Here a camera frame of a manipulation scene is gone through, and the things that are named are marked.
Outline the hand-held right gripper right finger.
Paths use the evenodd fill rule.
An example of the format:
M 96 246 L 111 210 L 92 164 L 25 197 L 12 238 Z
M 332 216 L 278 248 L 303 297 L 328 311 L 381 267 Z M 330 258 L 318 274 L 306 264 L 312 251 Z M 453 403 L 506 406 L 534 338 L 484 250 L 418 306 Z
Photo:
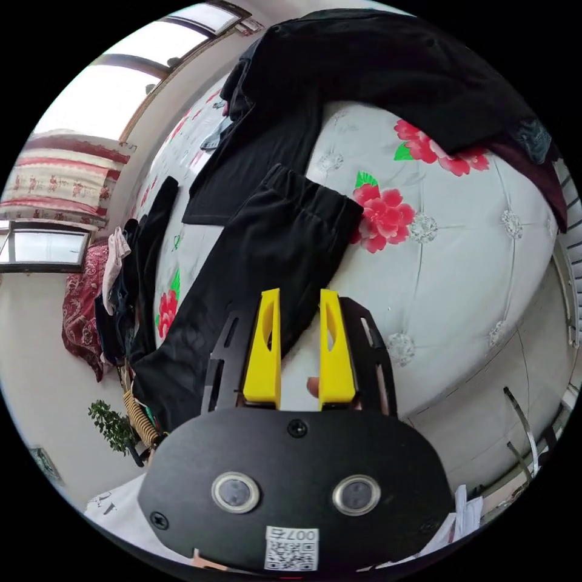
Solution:
M 348 407 L 356 395 L 347 332 L 338 294 L 322 289 L 319 302 L 319 409 Z

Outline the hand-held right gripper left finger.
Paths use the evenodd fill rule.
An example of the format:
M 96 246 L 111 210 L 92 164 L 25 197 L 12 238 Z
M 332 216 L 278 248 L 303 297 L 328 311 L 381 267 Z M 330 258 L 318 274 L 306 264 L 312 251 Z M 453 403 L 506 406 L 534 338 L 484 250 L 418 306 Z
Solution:
M 279 289 L 263 291 L 242 388 L 247 403 L 281 404 L 281 315 Z

